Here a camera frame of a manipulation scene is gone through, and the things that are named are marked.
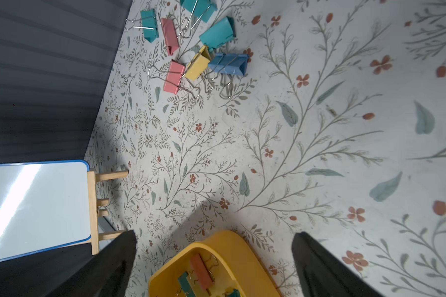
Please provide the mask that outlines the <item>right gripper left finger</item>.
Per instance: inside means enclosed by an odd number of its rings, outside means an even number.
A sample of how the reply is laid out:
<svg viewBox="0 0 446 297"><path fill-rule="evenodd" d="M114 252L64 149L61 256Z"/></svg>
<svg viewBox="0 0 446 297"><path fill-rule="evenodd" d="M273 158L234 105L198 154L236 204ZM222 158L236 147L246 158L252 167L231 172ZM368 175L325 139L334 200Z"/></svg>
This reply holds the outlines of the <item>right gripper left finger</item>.
<svg viewBox="0 0 446 297"><path fill-rule="evenodd" d="M43 297L123 297L136 257L135 232L125 231L96 256L71 246L50 251L56 267L44 278Z"/></svg>

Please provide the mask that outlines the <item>yellow plastic storage tray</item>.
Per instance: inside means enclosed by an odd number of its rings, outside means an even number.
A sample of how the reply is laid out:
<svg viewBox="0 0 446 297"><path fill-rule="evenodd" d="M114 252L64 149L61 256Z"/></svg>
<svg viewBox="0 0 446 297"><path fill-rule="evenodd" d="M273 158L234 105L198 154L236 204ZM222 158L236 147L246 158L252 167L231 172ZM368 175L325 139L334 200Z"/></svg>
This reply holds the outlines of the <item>yellow plastic storage tray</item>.
<svg viewBox="0 0 446 297"><path fill-rule="evenodd" d="M215 278L208 293L196 282L190 259L200 254ZM215 233L197 241L174 256L150 278L150 297L185 297L179 293L178 277L188 272L189 282L197 297L224 297L238 289L242 297L280 296L271 277L245 240L233 231Z"/></svg>

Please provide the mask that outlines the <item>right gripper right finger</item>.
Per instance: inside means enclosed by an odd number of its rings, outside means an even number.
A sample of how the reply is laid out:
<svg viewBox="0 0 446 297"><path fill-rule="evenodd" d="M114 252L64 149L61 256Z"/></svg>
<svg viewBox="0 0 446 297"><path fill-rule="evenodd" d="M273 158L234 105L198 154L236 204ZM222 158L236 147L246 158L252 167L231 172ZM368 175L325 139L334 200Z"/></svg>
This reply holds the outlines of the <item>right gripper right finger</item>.
<svg viewBox="0 0 446 297"><path fill-rule="evenodd" d="M381 297L308 233L294 235L291 246L305 297Z"/></svg>

